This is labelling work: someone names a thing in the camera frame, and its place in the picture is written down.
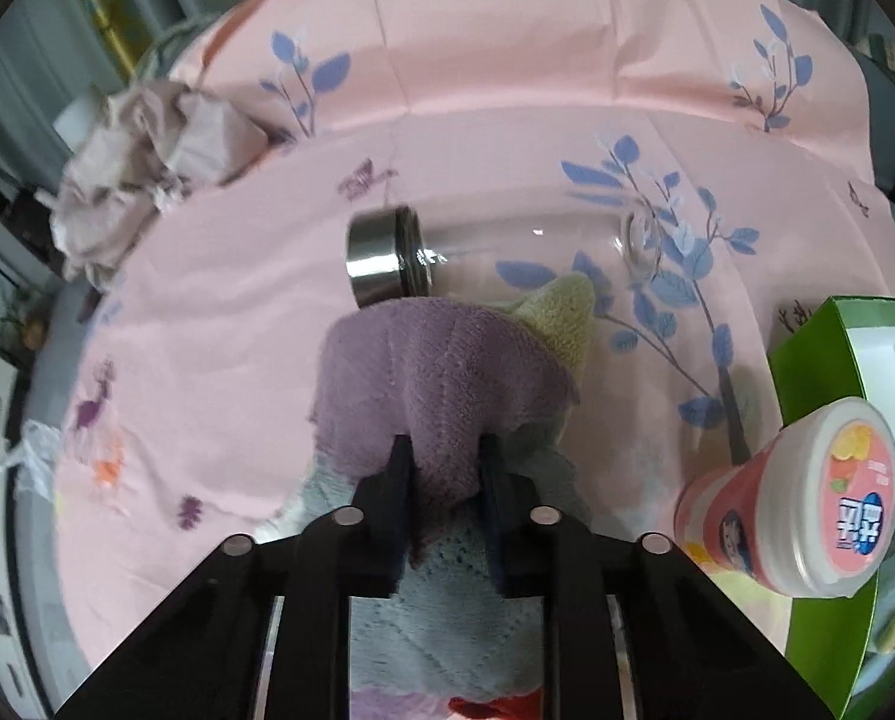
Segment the pink printed bed sheet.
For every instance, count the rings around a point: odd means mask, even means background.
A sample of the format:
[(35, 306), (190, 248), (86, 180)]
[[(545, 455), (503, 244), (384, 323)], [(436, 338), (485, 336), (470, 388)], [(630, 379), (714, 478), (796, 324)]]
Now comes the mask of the pink printed bed sheet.
[(100, 304), (65, 421), (56, 564), (97, 665), (307, 472), (317, 356), (354, 307), (354, 213), (573, 226), (473, 265), (514, 296), (602, 283), (563, 450), (595, 522), (667, 527), (680, 483), (778, 427), (767, 354), (794, 305), (895, 296), (857, 60), (788, 0), (250, 0), (182, 82), (298, 133), (156, 221)]

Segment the crumpled beige cloth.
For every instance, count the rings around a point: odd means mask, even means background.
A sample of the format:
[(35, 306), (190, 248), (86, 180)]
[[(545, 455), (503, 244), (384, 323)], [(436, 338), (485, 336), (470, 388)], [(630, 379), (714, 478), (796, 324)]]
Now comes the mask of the crumpled beige cloth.
[(50, 211), (63, 277), (104, 293), (159, 216), (197, 188), (241, 176), (269, 144), (234, 104), (184, 83), (152, 80), (106, 99)]

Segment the yellow white towel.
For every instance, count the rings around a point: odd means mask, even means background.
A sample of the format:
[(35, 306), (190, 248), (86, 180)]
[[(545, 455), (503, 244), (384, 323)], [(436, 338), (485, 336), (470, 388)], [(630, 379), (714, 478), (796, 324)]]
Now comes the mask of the yellow white towel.
[(571, 271), (525, 296), (496, 304), (496, 309), (534, 333), (580, 382), (594, 328), (595, 298), (594, 283)]

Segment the teal curtain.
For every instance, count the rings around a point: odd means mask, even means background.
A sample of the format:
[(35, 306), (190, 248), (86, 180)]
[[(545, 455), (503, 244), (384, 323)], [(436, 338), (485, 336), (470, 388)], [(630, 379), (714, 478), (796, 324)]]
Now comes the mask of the teal curtain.
[(242, 0), (13, 0), (0, 15), (0, 169), (53, 187), (66, 146), (53, 121), (79, 94), (115, 93), (180, 23)]

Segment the glass bottle steel cap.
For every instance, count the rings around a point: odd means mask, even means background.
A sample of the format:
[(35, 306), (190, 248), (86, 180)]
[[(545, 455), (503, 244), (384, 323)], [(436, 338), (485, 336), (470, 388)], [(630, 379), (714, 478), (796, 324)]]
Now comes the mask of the glass bottle steel cap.
[(610, 296), (654, 278), (659, 239), (654, 211), (631, 193), (470, 193), (356, 213), (346, 275), (361, 307), (400, 298), (504, 304), (569, 271)]

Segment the pink wet wipes canister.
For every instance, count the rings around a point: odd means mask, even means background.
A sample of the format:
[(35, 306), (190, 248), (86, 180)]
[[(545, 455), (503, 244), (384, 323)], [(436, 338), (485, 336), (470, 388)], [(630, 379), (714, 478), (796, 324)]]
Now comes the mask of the pink wet wipes canister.
[(675, 541), (703, 564), (789, 598), (849, 598), (895, 527), (895, 442), (867, 400), (841, 398), (784, 427), (742, 465), (688, 484)]

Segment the white plastic bag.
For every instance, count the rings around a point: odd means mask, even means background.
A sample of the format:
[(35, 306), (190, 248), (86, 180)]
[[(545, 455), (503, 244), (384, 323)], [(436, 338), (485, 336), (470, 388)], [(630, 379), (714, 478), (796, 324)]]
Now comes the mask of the white plastic bag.
[(63, 434), (55, 426), (26, 419), (19, 440), (3, 463), (5, 472), (14, 473), (13, 496), (38, 497), (55, 502), (55, 468), (63, 449)]

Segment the green cardboard box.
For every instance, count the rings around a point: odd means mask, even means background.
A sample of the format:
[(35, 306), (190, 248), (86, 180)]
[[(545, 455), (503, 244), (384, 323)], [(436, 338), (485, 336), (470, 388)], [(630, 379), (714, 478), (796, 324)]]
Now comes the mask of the green cardboard box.
[(783, 431), (747, 523), (823, 715), (895, 700), (895, 298), (830, 298), (770, 356)]

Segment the grey-blue fluffy towel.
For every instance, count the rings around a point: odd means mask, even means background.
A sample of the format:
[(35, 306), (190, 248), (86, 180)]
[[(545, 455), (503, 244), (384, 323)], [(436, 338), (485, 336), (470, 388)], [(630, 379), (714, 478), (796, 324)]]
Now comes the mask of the grey-blue fluffy towel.
[[(576, 468), (556, 448), (558, 431), (524, 427), (504, 439), (507, 470), (532, 479), (541, 502), (589, 522)], [(255, 530), (258, 543), (297, 535), (307, 523), (348, 504), (354, 486), (315, 457), (304, 484), (278, 517)], [(387, 600), (351, 601), (349, 683), (354, 692), (493, 700), (541, 686), (541, 603), (504, 600), (488, 569), (471, 500), (419, 566), (408, 564)]]

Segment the red white sock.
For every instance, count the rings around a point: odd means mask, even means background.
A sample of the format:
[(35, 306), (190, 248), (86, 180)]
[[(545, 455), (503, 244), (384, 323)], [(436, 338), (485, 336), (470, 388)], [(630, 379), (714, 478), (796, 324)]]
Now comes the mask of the red white sock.
[(543, 710), (543, 691), (537, 689), (530, 694), (511, 695), (488, 700), (488, 702), (475, 702), (475, 700), (452, 697), (449, 700), (449, 709), (452, 713), (472, 720), (540, 720)]

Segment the purple fluffy towel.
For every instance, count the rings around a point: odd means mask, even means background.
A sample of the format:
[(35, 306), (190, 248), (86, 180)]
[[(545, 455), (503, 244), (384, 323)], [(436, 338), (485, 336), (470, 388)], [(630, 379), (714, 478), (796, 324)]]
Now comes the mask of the purple fluffy towel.
[(481, 434), (556, 426), (577, 400), (573, 374), (501, 310), (399, 299), (328, 330), (310, 421), (319, 455), (353, 481), (406, 434), (427, 507), (449, 511), (477, 492)]

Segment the purple mesh bath pouf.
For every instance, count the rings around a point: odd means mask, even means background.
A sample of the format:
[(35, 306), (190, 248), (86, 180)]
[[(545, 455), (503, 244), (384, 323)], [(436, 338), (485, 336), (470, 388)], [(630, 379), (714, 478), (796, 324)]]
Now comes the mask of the purple mesh bath pouf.
[(454, 717), (447, 700), (427, 694), (388, 694), (363, 689), (349, 694), (351, 720), (447, 720)]

